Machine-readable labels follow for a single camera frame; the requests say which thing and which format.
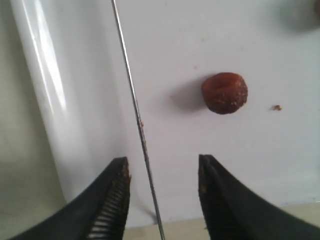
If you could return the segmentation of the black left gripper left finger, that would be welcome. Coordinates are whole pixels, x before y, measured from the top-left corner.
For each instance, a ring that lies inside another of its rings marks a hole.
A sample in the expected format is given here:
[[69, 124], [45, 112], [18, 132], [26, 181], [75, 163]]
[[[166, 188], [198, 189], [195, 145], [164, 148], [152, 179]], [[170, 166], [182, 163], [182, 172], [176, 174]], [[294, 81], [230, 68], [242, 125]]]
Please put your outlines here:
[[121, 240], [130, 205], [129, 163], [114, 158], [75, 199], [15, 240]]

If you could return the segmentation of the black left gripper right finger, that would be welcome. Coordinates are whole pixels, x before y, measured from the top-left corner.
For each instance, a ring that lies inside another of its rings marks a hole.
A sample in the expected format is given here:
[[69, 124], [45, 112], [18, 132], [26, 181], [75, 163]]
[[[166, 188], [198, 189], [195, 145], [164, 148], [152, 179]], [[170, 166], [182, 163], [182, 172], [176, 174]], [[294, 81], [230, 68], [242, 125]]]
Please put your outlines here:
[[320, 228], [255, 194], [209, 154], [198, 158], [198, 195], [212, 240], [318, 240]]

